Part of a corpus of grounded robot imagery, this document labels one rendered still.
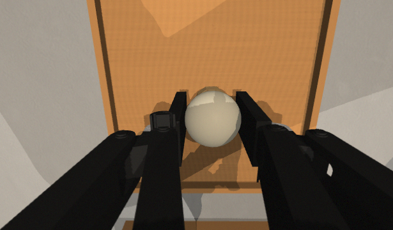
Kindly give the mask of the beige ball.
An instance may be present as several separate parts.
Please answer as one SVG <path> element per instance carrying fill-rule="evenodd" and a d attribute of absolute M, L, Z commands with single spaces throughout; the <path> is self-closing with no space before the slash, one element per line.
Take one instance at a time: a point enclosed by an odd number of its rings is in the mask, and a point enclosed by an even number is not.
<path fill-rule="evenodd" d="M 220 91 L 198 94 L 185 111 L 185 127 L 191 138 L 211 148 L 231 142 L 239 132 L 241 122 L 238 104 Z"/>

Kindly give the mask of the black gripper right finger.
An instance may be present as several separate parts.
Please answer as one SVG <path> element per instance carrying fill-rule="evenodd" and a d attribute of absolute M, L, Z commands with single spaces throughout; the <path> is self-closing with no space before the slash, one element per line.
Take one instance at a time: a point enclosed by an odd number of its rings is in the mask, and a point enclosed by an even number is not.
<path fill-rule="evenodd" d="M 272 123 L 246 91 L 236 103 L 269 230 L 393 230 L 391 169 L 330 132 Z"/>

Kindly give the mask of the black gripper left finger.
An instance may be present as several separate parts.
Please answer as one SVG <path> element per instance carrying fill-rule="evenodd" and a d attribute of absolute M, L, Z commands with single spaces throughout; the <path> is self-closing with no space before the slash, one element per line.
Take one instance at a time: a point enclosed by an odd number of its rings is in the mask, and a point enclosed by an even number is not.
<path fill-rule="evenodd" d="M 141 135 L 104 139 L 0 230 L 111 230 L 141 177 L 132 230 L 185 230 L 180 167 L 187 92 Z"/>

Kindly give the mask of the orange rimmed tray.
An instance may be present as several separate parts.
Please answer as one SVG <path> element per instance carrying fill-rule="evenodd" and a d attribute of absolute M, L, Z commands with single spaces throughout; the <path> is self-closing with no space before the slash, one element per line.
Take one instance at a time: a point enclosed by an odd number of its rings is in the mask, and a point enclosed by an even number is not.
<path fill-rule="evenodd" d="M 108 135 L 150 114 L 246 91 L 272 123 L 316 129 L 341 0 L 86 0 Z M 206 147 L 186 130 L 182 193 L 262 194 L 239 133 Z"/>

